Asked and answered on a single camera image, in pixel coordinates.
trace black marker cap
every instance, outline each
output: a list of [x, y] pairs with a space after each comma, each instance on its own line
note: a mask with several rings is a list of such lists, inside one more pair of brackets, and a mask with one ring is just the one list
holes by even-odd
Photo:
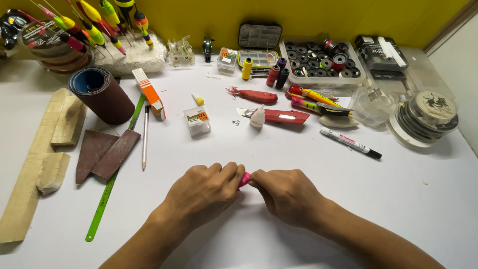
[[380, 158], [382, 158], [382, 154], [376, 152], [376, 151], [373, 150], [373, 149], [370, 149], [370, 151], [369, 151], [366, 155], [368, 155], [368, 156], [370, 156], [370, 157], [372, 157], [372, 158], [374, 158], [374, 159], [380, 159]]

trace hand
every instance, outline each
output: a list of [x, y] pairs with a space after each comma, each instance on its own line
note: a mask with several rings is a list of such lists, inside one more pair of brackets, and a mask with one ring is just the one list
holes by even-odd
[[207, 168], [191, 167], [171, 187], [158, 207], [162, 218], [172, 218], [187, 232], [212, 221], [240, 195], [238, 185], [245, 173], [243, 165], [219, 163]]
[[328, 199], [301, 170], [257, 170], [249, 185], [259, 190], [267, 210], [283, 222], [309, 230], [321, 224]]

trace yellow wall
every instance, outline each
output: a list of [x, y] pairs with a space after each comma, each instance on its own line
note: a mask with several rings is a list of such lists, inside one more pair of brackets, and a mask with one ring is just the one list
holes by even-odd
[[[0, 1], [2, 13], [7, 8], [17, 8], [37, 19], [46, 18], [29, 0]], [[44, 0], [34, 1], [47, 7]], [[66, 0], [48, 1], [62, 15], [74, 19]], [[99, 7], [99, 0], [86, 2]], [[275, 21], [283, 28], [282, 37], [331, 33], [331, 37], [344, 37], [353, 42], [358, 34], [379, 34], [393, 37], [400, 45], [424, 47], [467, 2], [468, 0], [137, 0], [137, 5], [148, 18], [150, 29], [164, 41], [168, 38], [181, 39], [189, 34], [189, 42], [193, 47], [200, 47], [204, 36], [211, 36], [216, 40], [214, 48], [238, 48], [239, 25], [247, 20]]]

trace sandpaper sheet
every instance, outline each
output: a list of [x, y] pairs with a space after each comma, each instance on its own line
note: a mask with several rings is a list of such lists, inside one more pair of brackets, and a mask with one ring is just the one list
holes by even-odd
[[140, 139], [141, 134], [130, 129], [124, 131], [123, 135], [113, 144], [108, 152], [93, 168], [92, 173], [104, 179], [109, 179], [123, 164], [133, 150], [134, 145]]
[[71, 75], [68, 86], [107, 124], [123, 124], [133, 116], [134, 104], [111, 73], [104, 68], [84, 67]]
[[119, 136], [85, 130], [80, 156], [76, 165], [76, 183], [82, 184], [95, 165], [115, 144]]

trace white glue bottle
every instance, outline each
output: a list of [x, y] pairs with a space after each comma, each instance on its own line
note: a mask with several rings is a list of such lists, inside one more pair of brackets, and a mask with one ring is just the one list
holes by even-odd
[[264, 104], [254, 114], [251, 115], [249, 123], [257, 128], [261, 128], [266, 122], [266, 115], [264, 113]]

